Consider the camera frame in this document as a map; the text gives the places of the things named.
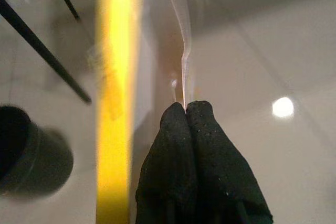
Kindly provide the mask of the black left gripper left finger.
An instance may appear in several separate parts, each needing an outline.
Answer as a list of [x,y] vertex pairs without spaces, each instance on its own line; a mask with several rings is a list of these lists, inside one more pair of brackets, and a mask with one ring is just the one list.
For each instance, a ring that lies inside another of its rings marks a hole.
[[162,114],[135,194],[136,223],[194,223],[197,174],[191,132],[178,102]]

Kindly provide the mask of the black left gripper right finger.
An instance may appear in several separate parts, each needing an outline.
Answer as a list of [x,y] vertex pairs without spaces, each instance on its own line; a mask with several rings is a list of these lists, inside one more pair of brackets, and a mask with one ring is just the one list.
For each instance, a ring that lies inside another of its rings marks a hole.
[[214,117],[207,101],[188,104],[198,195],[199,223],[272,223],[258,181],[248,162]]

